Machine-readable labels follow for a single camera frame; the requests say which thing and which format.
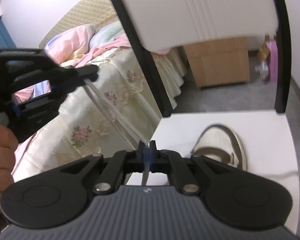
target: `white sneaker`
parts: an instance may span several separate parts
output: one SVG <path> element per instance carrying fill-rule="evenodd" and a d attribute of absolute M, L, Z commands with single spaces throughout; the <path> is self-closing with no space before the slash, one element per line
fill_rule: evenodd
<path fill-rule="evenodd" d="M 247 159 L 239 137 L 222 124 L 209 126 L 199 137 L 192 155 L 204 155 L 221 163 L 247 171 Z"/>

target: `chair backrest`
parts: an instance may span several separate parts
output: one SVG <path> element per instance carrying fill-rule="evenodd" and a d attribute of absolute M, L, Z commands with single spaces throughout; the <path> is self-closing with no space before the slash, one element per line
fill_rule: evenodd
<path fill-rule="evenodd" d="M 150 52 L 143 48 L 122 0 L 111 1 L 127 33 L 162 116 L 170 116 L 172 107 Z M 274 0 L 274 3 L 279 22 L 279 29 L 277 31 L 278 82 L 274 109 L 277 113 L 284 113 L 287 106 L 291 78 L 290 26 L 285 1 Z"/>

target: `white rope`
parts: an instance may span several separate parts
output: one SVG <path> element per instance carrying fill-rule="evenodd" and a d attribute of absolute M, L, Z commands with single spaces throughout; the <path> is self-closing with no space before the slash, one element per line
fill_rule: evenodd
<path fill-rule="evenodd" d="M 93 83 L 89 80 L 89 79 L 85 79 L 84 80 L 85 84 L 97 95 L 97 97 L 100 99 L 100 103 L 103 107 L 105 107 L 106 109 L 108 109 L 109 112 L 111 112 L 115 118 L 117 119 L 117 121 L 123 126 L 128 128 L 128 130 L 135 135 L 138 140 L 142 141 L 144 144 L 147 145 L 146 139 L 143 138 L 136 130 L 135 128 L 130 124 L 130 122 L 125 119 L 122 114 L 119 112 L 119 110 L 100 92 L 99 89 L 97 89 L 95 87 L 95 85 L 93 85 Z M 90 93 L 90 91 L 87 93 L 88 96 L 91 98 L 91 100 L 95 103 L 97 102 L 97 100 L 92 96 L 92 94 Z M 108 116 L 106 111 L 103 110 L 102 114 L 106 117 Z M 142 182 L 141 185 L 145 186 L 149 177 L 149 170 L 150 170 L 150 165 L 149 165 L 149 152 L 145 152 L 144 153 L 145 156 L 145 170 L 142 173 Z"/>
<path fill-rule="evenodd" d="M 125 141 L 127 144 L 130 145 L 132 149 L 134 149 L 132 143 L 126 138 L 124 134 L 120 132 L 120 128 L 117 126 L 117 124 L 113 123 L 110 116 L 107 114 L 104 107 L 95 99 L 91 91 L 89 90 L 88 86 L 83 86 L 84 91 L 87 93 L 88 97 L 92 100 L 92 102 L 96 105 L 96 107 L 100 110 L 100 112 L 103 114 L 105 119 L 108 121 L 108 123 L 114 128 L 115 131 L 117 131 L 118 135 Z"/>

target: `pink blanket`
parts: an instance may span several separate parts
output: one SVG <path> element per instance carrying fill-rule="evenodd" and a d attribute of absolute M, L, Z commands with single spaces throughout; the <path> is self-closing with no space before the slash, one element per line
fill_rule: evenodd
<path fill-rule="evenodd" d="M 102 53 L 106 52 L 107 50 L 110 50 L 112 48 L 120 48 L 120 47 L 126 47 L 131 48 L 131 44 L 128 40 L 128 37 L 126 34 L 122 34 L 118 36 L 114 41 L 110 41 L 107 43 L 104 43 L 98 48 L 93 48 L 90 50 L 87 54 L 83 55 L 81 58 L 74 58 L 70 59 L 64 63 L 61 64 L 61 66 L 75 66 L 75 67 L 82 67 L 86 65 L 87 62 L 92 60 L 93 58 L 101 55 Z M 49 55 L 54 59 L 54 55 L 49 52 Z"/>

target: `bed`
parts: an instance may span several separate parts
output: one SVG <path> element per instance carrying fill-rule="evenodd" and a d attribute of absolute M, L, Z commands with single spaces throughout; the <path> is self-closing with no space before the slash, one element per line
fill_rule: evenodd
<path fill-rule="evenodd" d="M 53 37 L 73 27 L 94 24 L 100 29 L 117 20 L 111 0 L 81 0 L 48 32 L 39 47 L 44 48 Z M 186 69 L 175 48 L 166 55 L 152 55 L 175 108 L 174 97 L 181 93 Z M 118 116 L 112 113 L 106 113 L 111 120 L 108 122 L 98 105 L 80 87 L 68 95 L 58 117 L 19 145 L 12 173 L 15 181 L 87 155 L 101 153 L 111 157 L 118 150 L 136 148 L 140 138 L 150 140 L 162 116 L 133 50 L 112 48 L 88 63 L 99 66 L 99 78 L 93 85 L 135 133 L 122 126 Z"/>

